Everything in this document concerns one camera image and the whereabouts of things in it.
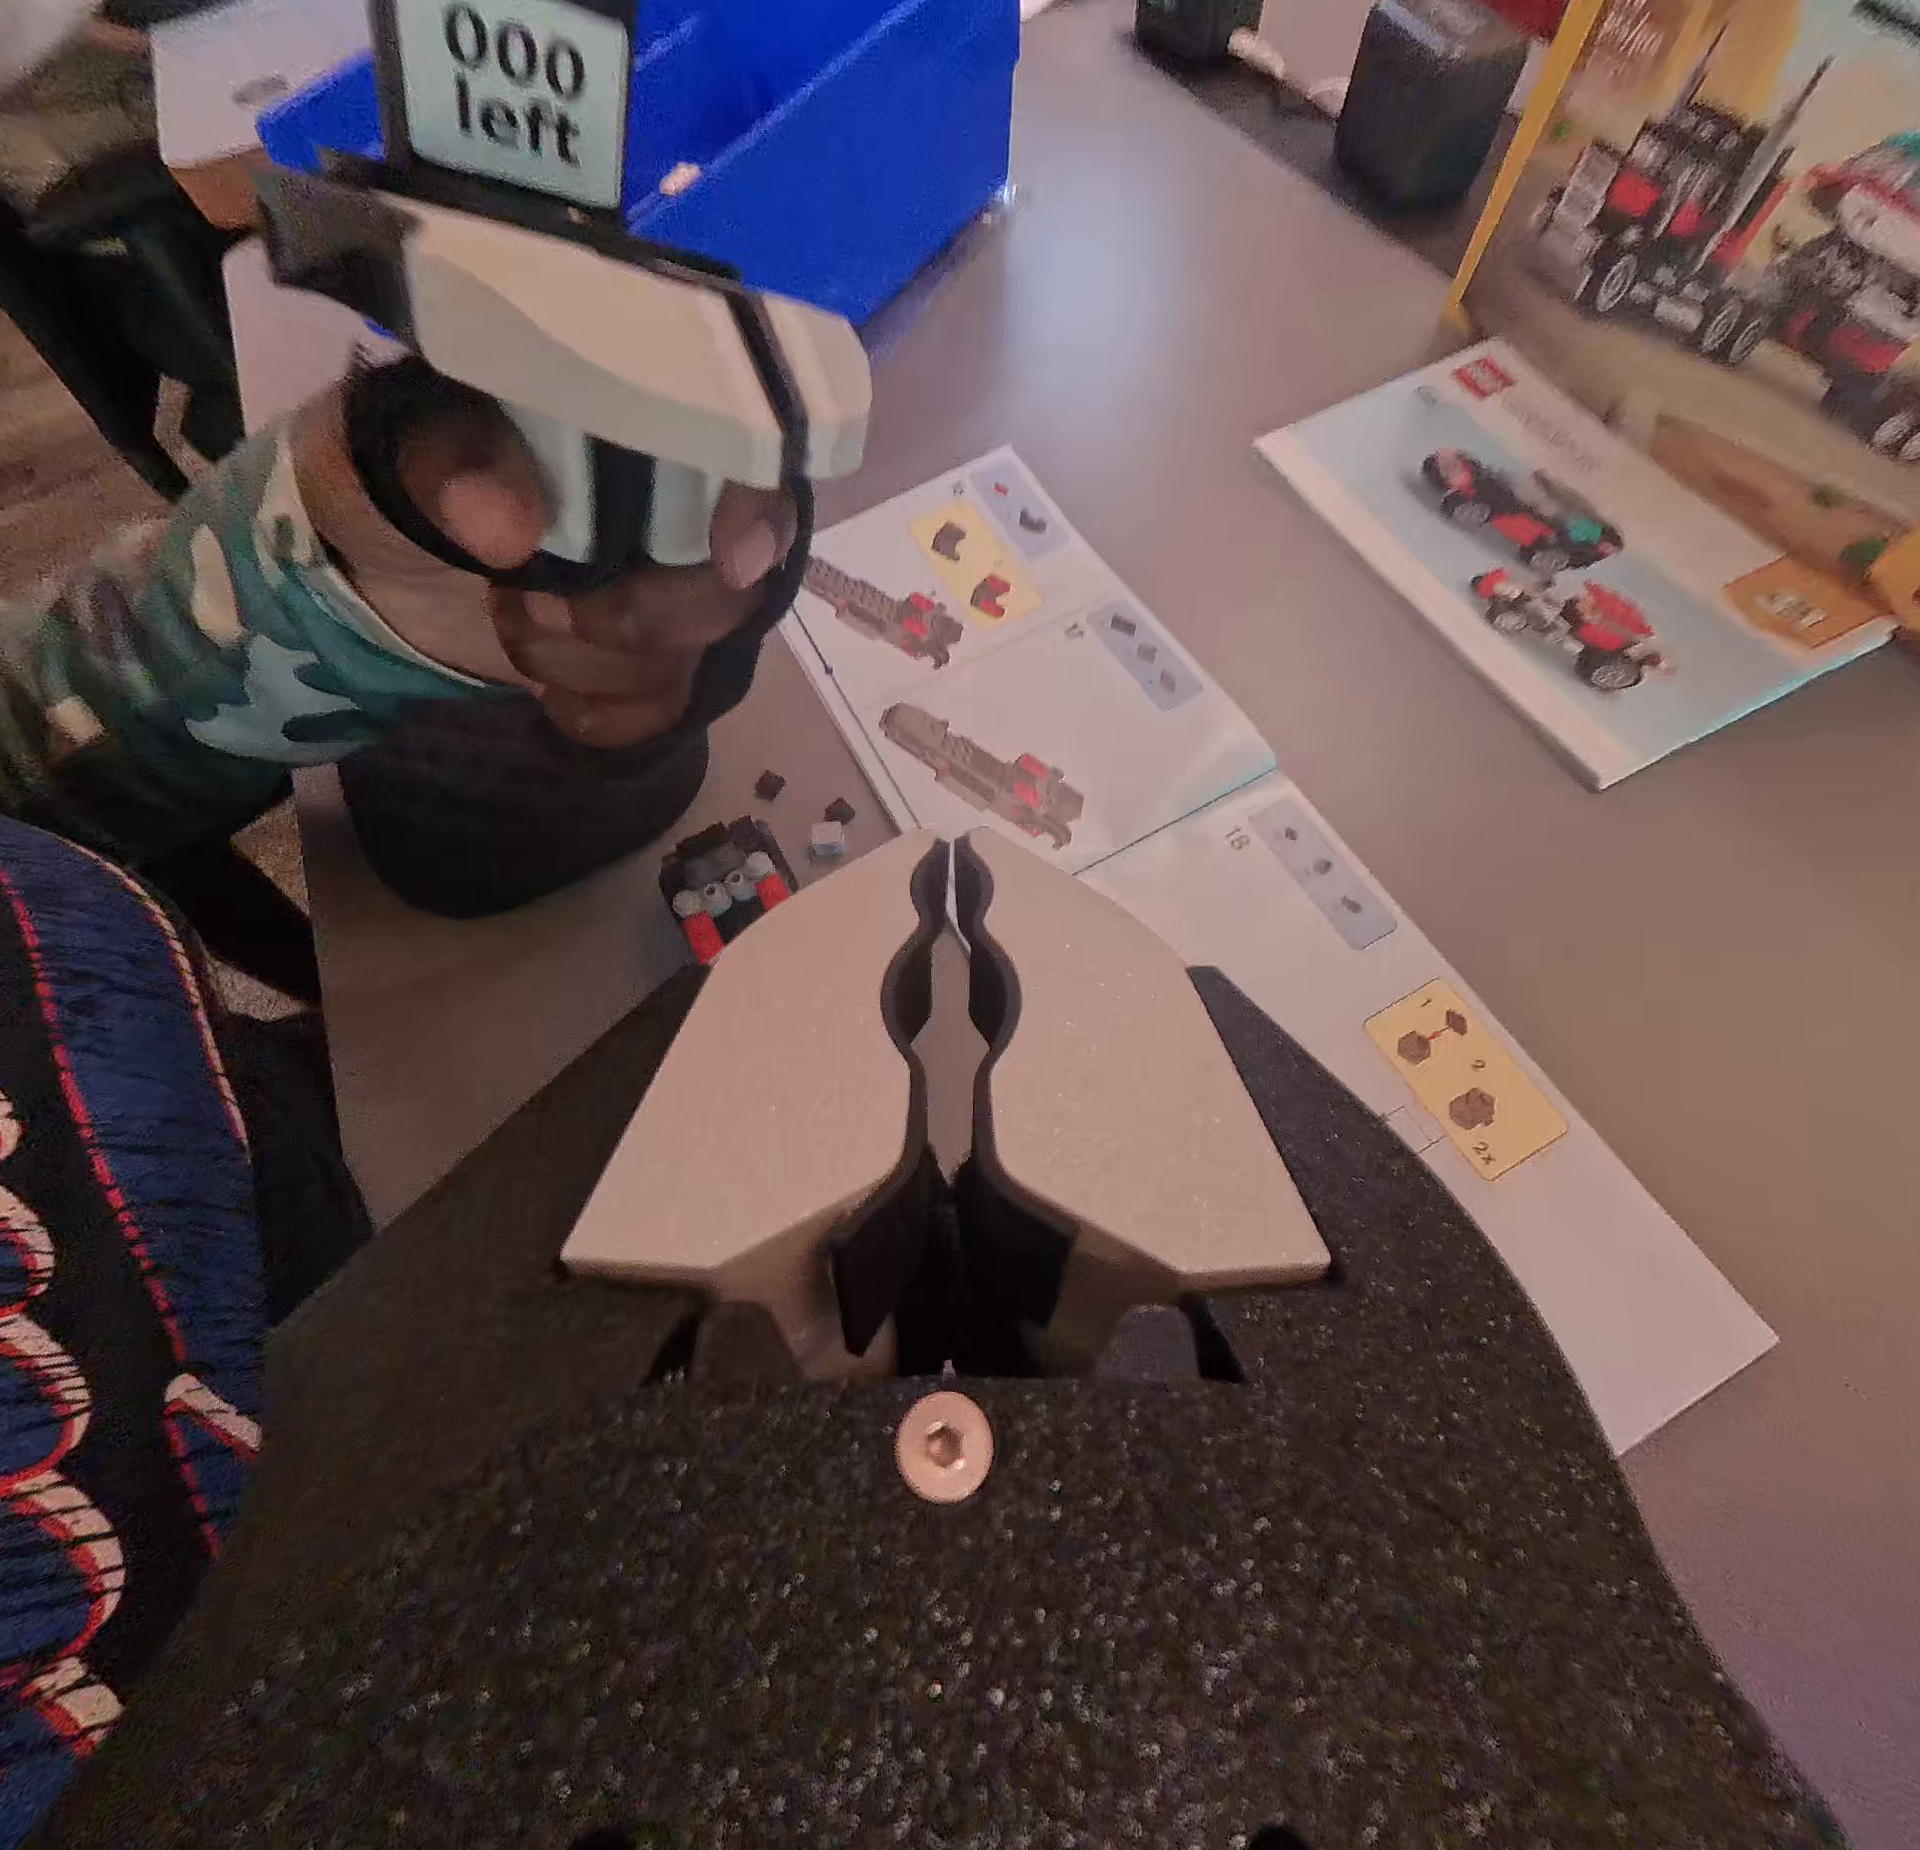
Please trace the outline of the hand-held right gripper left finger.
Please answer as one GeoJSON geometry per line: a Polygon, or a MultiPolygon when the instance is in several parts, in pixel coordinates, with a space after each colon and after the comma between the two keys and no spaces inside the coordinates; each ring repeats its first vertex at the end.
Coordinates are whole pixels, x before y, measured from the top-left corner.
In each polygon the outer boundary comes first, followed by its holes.
{"type": "Polygon", "coordinates": [[[560,1272],[760,1305],[802,1379],[898,1374],[931,1244],[920,1025],[949,840],[890,836],[745,925],[699,973],[560,1272]]]}

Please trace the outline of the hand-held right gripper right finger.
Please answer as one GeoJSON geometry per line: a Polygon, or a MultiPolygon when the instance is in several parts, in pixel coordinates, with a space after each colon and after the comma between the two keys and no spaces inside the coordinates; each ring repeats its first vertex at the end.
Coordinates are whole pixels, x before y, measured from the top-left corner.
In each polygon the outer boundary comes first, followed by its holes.
{"type": "Polygon", "coordinates": [[[1329,1283],[1336,1253],[1186,956],[992,830],[956,840],[980,1036],[962,1257],[992,1342],[1086,1379],[1138,1305],[1329,1283]]]}

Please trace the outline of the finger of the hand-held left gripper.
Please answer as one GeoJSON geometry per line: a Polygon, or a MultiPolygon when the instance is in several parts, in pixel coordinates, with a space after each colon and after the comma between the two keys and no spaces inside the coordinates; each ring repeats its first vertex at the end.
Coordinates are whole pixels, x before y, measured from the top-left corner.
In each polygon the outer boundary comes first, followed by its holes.
{"type": "Polygon", "coordinates": [[[780,470],[780,407],[721,293],[602,250],[409,213],[413,353],[511,407],[697,470],[780,470]]]}
{"type": "Polygon", "coordinates": [[[802,405],[802,478],[847,478],[868,454],[873,368],[847,320],[780,297],[780,360],[802,405]]]}

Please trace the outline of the toy brick truck model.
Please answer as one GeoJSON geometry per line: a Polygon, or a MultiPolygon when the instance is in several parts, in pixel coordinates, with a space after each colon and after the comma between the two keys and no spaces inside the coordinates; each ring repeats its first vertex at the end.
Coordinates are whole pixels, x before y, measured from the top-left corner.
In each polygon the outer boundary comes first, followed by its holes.
{"type": "Polygon", "coordinates": [[[799,884],[799,869],[760,818],[711,824],[654,859],[654,896],[697,967],[711,967],[774,905],[799,897],[799,884]]]}

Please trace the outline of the blue plastic bin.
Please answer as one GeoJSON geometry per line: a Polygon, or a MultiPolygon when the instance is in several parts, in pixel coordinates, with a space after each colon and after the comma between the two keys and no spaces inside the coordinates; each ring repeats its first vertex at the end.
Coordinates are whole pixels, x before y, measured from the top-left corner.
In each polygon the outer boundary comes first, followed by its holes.
{"type": "Polygon", "coordinates": [[[1007,187],[1018,0],[363,0],[283,173],[611,244],[868,327],[1007,187]]]}

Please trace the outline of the grey desk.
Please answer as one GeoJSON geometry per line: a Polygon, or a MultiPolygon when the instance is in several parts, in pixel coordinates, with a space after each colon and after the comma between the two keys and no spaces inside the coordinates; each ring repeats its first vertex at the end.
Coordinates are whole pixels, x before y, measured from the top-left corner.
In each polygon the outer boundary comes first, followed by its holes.
{"type": "Polygon", "coordinates": [[[1911,1842],[1911,659],[1580,790],[1253,454],[1414,368],[1451,278],[1048,10],[1012,201],[873,327],[855,515],[1018,445],[1283,778],[1781,1348],[1628,1456],[1852,1842],[1911,1842]]]}

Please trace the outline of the person's left hand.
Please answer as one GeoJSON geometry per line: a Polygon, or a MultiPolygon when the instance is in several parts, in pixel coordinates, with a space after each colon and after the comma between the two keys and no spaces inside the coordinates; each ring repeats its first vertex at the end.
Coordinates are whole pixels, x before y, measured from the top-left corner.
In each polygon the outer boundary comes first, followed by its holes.
{"type": "Polygon", "coordinates": [[[350,459],[350,383],[288,412],[292,488],[345,588],[428,662],[511,684],[581,745],[670,731],[699,659],[745,630],[799,540],[782,489],[730,488],[711,553],[687,569],[632,562],[594,593],[529,593],[451,569],[451,553],[519,577],[549,535],[549,478],[519,424],[462,383],[436,383],[404,424],[387,466],[436,550],[409,540],[350,459]]]}

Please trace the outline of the white box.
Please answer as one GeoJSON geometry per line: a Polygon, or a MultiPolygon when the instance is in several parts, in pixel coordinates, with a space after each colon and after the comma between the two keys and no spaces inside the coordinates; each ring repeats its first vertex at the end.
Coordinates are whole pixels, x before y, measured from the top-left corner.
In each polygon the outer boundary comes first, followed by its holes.
{"type": "Polygon", "coordinates": [[[363,0],[224,0],[151,26],[151,119],[175,173],[254,146],[254,113],[367,48],[363,0]]]}

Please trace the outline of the black dimpled wrist pad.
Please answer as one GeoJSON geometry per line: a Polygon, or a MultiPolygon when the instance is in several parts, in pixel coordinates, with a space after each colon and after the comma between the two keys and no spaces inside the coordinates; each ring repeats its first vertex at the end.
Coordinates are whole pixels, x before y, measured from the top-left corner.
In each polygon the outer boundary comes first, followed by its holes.
{"type": "Polygon", "coordinates": [[[648,851],[711,783],[711,725],[760,669],[760,630],[721,639],[665,731],[567,740],[521,691],[409,701],[339,758],[367,871],[436,920],[488,920],[648,851]]]}

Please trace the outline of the open instruction booklet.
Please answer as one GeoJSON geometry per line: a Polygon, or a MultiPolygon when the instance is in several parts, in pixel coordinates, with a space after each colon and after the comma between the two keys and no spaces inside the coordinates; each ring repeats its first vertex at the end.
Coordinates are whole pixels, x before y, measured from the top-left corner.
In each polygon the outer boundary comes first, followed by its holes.
{"type": "Polygon", "coordinates": [[[1781,1332],[1012,445],[815,527],[782,644],[898,830],[992,830],[1241,986],[1495,1237],[1615,1456],[1781,1332]]]}

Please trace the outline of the dark grey charging case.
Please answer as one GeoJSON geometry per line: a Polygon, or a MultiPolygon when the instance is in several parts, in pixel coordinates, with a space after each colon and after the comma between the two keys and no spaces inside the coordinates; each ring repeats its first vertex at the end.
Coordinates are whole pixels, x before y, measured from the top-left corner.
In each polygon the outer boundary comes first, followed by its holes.
{"type": "Polygon", "coordinates": [[[1459,204],[1525,58],[1529,38],[1487,0],[1376,0],[1336,113],[1336,165],[1376,213],[1459,204]]]}

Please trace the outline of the closed instruction booklet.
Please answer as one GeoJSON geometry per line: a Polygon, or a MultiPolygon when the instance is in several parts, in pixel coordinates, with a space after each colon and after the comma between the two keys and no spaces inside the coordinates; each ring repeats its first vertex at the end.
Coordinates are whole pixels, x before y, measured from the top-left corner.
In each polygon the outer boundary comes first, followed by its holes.
{"type": "Polygon", "coordinates": [[[1698,424],[1660,459],[1487,340],[1257,443],[1595,790],[1881,651],[1898,515],[1698,424]]]}

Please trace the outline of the toy set cardboard box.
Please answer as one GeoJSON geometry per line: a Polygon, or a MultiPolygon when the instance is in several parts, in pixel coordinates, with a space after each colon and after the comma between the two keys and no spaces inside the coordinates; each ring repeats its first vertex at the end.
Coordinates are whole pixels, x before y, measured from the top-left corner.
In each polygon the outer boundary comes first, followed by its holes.
{"type": "Polygon", "coordinates": [[[1911,651],[1920,0],[1571,0],[1455,314],[1911,651]]]}

